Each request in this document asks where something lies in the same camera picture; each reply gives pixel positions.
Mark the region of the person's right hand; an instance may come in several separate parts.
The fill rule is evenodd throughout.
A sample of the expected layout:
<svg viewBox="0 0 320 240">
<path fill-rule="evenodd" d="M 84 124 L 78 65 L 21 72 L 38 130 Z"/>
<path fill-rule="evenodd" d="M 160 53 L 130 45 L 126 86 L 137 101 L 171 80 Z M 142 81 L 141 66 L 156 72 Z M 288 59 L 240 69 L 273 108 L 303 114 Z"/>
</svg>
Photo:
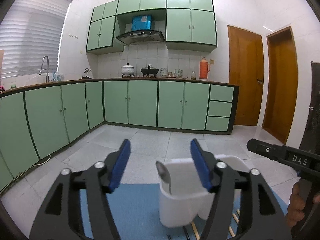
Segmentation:
<svg viewBox="0 0 320 240">
<path fill-rule="evenodd" d="M 303 209 L 306 203 L 303 200 L 303 198 L 299 195 L 299 193 L 300 193 L 300 186 L 299 186 L 299 183 L 296 182 L 292 188 L 292 193 L 290 196 L 290 204 L 287 208 L 287 214 L 285 216 L 286 223 L 289 228 L 293 228 L 305 216 Z"/>
</svg>

